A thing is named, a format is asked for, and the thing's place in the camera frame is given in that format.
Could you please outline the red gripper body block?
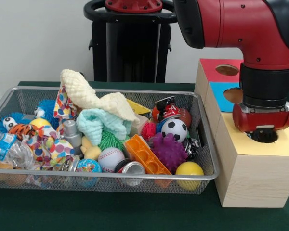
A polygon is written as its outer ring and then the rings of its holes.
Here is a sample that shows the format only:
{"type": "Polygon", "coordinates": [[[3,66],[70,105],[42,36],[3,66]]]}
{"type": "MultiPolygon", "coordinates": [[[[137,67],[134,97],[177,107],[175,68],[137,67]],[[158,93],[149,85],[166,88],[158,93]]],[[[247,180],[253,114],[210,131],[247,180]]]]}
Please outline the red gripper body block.
{"type": "Polygon", "coordinates": [[[243,132],[254,132],[257,129],[272,128],[274,130],[289,127],[289,102],[281,109],[254,109],[243,103],[233,107],[233,121],[235,126],[243,132]]]}

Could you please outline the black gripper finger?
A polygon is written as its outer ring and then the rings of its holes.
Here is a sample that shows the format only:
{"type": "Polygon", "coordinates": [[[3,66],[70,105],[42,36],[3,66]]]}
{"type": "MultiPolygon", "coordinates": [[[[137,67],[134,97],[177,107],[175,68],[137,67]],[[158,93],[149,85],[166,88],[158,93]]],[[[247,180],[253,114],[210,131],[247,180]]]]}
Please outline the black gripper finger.
{"type": "Polygon", "coordinates": [[[263,142],[264,141],[263,130],[257,129],[255,131],[253,131],[252,132],[252,139],[257,141],[257,142],[263,142]]]}
{"type": "Polygon", "coordinates": [[[276,131],[272,129],[267,129],[264,131],[265,142],[275,142],[276,141],[276,131]]]}

